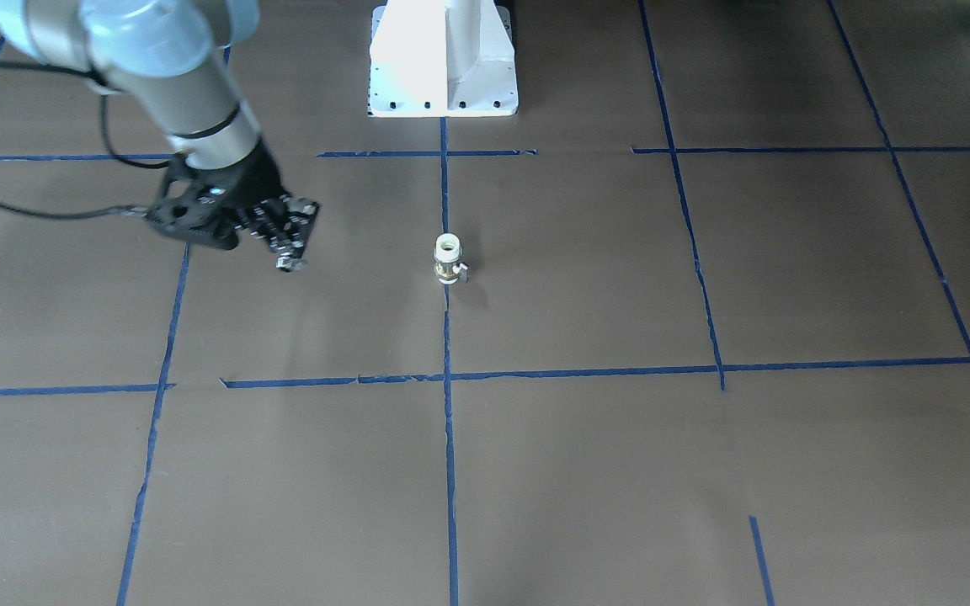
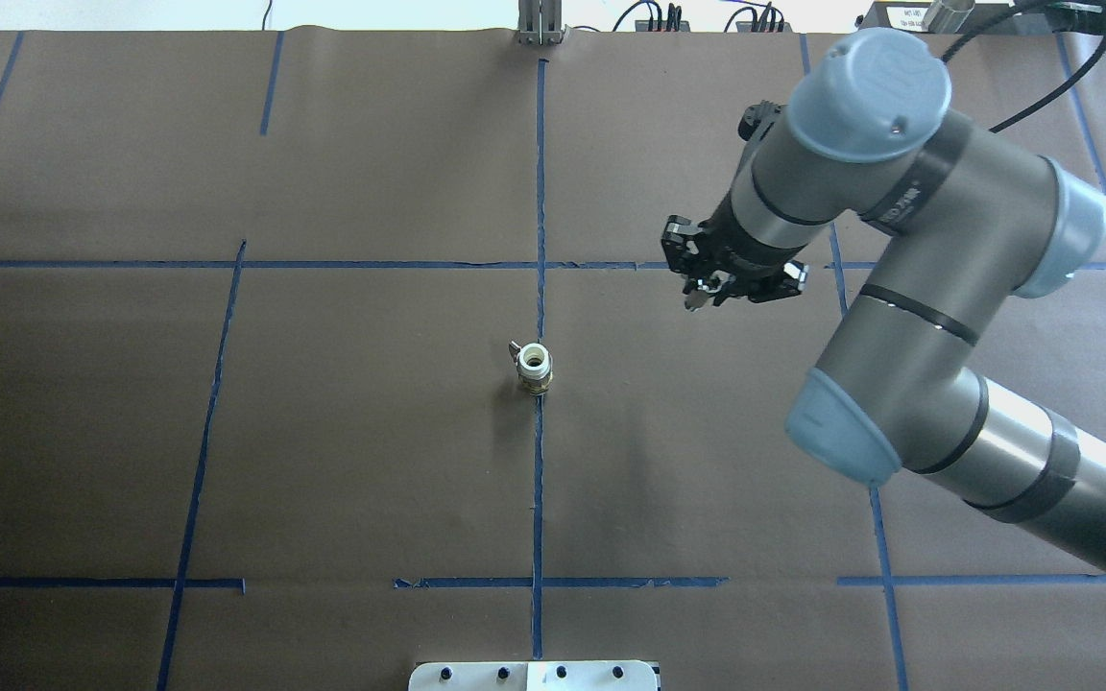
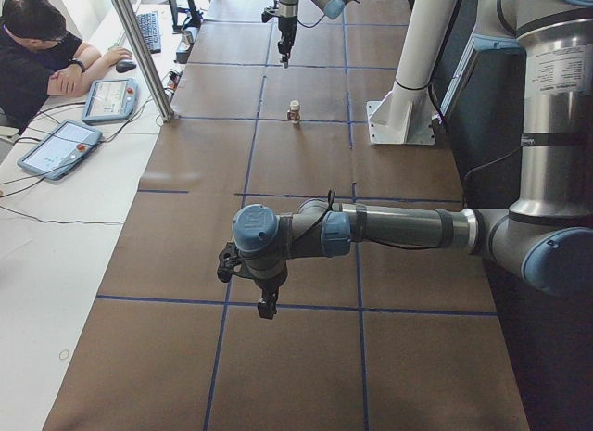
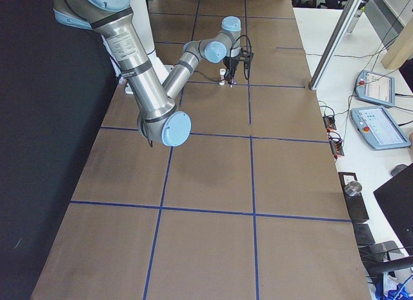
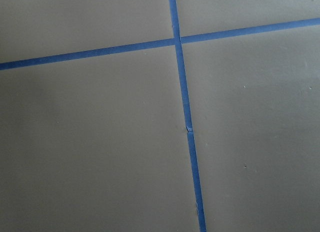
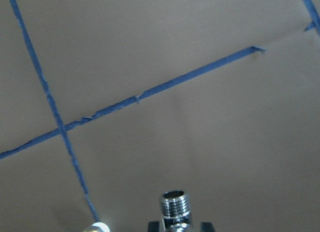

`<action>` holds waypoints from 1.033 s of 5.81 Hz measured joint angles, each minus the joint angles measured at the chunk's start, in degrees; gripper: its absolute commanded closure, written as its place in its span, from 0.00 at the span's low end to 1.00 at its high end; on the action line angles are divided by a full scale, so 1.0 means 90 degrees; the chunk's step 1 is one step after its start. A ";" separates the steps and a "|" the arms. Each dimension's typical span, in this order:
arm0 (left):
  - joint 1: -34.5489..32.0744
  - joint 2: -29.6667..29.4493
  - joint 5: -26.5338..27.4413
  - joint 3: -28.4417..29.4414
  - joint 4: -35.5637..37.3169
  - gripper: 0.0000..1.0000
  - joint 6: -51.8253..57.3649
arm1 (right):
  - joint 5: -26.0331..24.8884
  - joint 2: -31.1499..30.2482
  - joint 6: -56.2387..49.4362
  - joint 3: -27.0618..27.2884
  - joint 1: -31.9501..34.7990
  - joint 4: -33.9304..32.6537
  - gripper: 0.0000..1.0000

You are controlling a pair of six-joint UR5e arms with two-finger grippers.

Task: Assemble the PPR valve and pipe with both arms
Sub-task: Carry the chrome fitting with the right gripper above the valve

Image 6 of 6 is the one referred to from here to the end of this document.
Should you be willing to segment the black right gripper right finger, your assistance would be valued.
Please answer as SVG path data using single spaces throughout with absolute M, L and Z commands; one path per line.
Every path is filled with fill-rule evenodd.
M 200 231 L 201 232 L 215 232 L 215 228 L 210 222 L 201 222 L 200 223 Z

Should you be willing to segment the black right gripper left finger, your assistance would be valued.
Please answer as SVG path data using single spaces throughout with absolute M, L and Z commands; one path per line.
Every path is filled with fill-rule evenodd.
M 164 232 L 165 230 L 163 221 L 150 221 L 147 226 L 148 232 Z

